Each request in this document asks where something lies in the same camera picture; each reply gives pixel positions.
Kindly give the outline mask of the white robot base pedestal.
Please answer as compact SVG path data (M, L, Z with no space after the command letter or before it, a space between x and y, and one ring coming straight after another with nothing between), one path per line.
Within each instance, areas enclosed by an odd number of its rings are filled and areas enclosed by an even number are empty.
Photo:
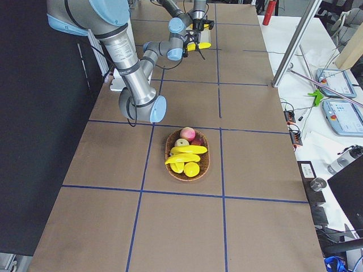
M126 84L119 74L117 68L114 68L112 72L109 73L110 90L115 92L121 92Z

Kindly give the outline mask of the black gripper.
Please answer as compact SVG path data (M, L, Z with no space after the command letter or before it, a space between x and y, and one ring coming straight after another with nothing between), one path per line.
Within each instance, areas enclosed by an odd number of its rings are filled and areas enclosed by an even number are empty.
M193 31L203 31L204 18L194 18L192 19L192 30Z
M199 51L199 34L194 30L186 30L183 37L183 58L188 57L188 52Z

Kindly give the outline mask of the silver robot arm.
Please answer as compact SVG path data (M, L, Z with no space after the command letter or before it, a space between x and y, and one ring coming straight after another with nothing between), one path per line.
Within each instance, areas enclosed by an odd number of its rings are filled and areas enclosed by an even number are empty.
M206 1L194 1L189 11L182 11L178 5L171 0L157 1L173 17L179 18L186 27L192 26L192 30L201 32L204 30L206 21Z
M182 12L173 1L159 1L172 16L166 41L147 42L143 57L138 58L127 33L130 11L127 1L47 1L49 25L58 31L85 36L92 31L101 41L126 87L119 97L122 114L131 120L160 122L167 101L150 86L148 78L159 57L180 61L188 44L187 27L198 33L206 14L206 2L195 1L193 9Z

